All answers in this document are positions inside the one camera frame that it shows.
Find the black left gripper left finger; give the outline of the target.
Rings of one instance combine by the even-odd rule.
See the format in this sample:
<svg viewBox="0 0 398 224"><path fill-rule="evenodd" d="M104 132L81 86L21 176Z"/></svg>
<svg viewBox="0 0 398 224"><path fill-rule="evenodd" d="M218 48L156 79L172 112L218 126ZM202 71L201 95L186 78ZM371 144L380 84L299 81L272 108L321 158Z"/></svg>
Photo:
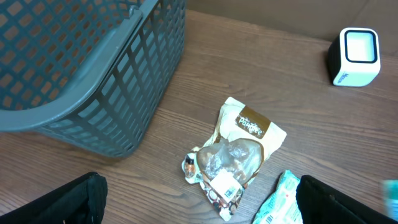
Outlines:
<svg viewBox="0 0 398 224"><path fill-rule="evenodd" d="M100 224L104 217L108 184L96 172L81 177L1 216L1 223Z"/></svg>

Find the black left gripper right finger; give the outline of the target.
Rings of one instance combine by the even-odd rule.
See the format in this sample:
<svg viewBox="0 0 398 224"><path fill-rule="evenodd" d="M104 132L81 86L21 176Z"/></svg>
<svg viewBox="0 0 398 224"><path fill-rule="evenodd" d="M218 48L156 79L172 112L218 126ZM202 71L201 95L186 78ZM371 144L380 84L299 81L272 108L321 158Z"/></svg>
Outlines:
<svg viewBox="0 0 398 224"><path fill-rule="evenodd" d="M397 224L311 175L301 177L296 201L303 224Z"/></svg>

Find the white green snack package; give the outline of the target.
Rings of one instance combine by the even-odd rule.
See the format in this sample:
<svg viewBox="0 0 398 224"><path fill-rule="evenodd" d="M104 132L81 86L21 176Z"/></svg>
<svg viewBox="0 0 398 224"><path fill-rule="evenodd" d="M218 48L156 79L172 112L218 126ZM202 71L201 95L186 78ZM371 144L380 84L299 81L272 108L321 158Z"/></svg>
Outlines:
<svg viewBox="0 0 398 224"><path fill-rule="evenodd" d="M274 193L261 205L252 224L302 224L302 214L296 201L300 179L285 170Z"/></svg>

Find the teal tissue pack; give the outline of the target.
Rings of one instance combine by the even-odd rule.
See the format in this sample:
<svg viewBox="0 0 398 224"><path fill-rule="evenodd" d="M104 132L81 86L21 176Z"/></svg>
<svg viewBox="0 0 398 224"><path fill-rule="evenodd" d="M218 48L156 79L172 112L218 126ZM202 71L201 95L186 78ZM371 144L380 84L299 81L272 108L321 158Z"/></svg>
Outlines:
<svg viewBox="0 0 398 224"><path fill-rule="evenodd" d="M398 201L398 183L397 180L385 180L382 183L383 199L386 213L390 218L397 221L397 201Z"/></svg>

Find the brown labelled food package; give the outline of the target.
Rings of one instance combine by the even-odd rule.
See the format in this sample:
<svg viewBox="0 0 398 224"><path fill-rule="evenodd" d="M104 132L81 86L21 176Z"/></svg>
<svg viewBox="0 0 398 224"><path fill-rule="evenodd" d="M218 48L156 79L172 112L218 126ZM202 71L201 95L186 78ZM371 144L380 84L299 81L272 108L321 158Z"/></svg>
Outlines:
<svg viewBox="0 0 398 224"><path fill-rule="evenodd" d="M236 212L244 191L287 133L265 116L229 97L214 133L182 161L185 180L199 184L224 221Z"/></svg>

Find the white barcode scanner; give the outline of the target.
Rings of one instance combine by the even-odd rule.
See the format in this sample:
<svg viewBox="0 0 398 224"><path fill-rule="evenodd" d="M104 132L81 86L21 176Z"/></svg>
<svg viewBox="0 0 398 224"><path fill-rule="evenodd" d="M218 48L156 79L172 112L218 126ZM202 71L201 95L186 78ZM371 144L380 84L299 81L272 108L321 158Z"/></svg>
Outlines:
<svg viewBox="0 0 398 224"><path fill-rule="evenodd" d="M378 34L369 28L344 28L330 45L327 60L335 86L370 84L381 69Z"/></svg>

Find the grey plastic mesh basket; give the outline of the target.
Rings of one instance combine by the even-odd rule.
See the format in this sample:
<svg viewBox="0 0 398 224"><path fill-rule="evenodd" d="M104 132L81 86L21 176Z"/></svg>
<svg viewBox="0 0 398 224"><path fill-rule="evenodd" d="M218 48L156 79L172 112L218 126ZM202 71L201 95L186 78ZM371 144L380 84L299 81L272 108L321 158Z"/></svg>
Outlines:
<svg viewBox="0 0 398 224"><path fill-rule="evenodd" d="M1 131L140 145L182 56L184 0L3 0Z"/></svg>

